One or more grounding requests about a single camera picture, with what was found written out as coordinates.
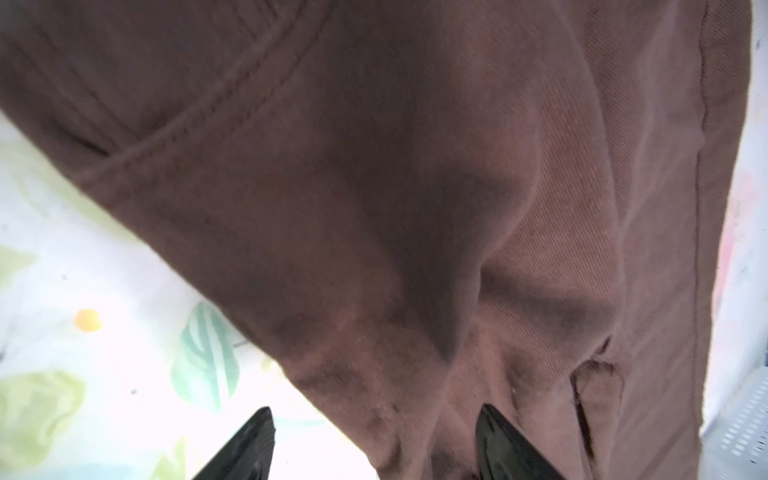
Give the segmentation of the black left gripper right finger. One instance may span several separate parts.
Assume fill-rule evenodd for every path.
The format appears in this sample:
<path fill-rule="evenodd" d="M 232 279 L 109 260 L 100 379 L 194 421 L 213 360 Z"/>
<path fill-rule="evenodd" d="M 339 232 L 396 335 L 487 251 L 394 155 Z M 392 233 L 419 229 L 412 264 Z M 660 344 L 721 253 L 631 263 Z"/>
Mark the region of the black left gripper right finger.
<path fill-rule="evenodd" d="M 535 446 L 490 404 L 480 409 L 475 444 L 482 480 L 564 480 Z"/>

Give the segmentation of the brown trousers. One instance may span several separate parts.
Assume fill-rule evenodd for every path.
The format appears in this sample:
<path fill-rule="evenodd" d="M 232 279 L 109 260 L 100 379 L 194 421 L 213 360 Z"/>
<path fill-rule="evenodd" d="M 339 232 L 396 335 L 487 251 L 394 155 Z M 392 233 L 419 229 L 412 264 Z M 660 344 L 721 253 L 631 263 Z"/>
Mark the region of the brown trousers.
<path fill-rule="evenodd" d="M 698 475 L 747 1 L 5 1 L 1 108 L 383 479 Z"/>

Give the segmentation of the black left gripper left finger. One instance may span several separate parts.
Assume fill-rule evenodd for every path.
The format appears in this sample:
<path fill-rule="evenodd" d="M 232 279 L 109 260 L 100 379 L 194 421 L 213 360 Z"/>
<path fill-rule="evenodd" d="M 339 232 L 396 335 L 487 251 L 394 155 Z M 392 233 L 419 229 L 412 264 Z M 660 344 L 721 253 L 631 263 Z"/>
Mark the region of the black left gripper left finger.
<path fill-rule="evenodd" d="M 260 408 L 193 480 L 267 480 L 274 454 L 275 433 L 270 408 Z"/>

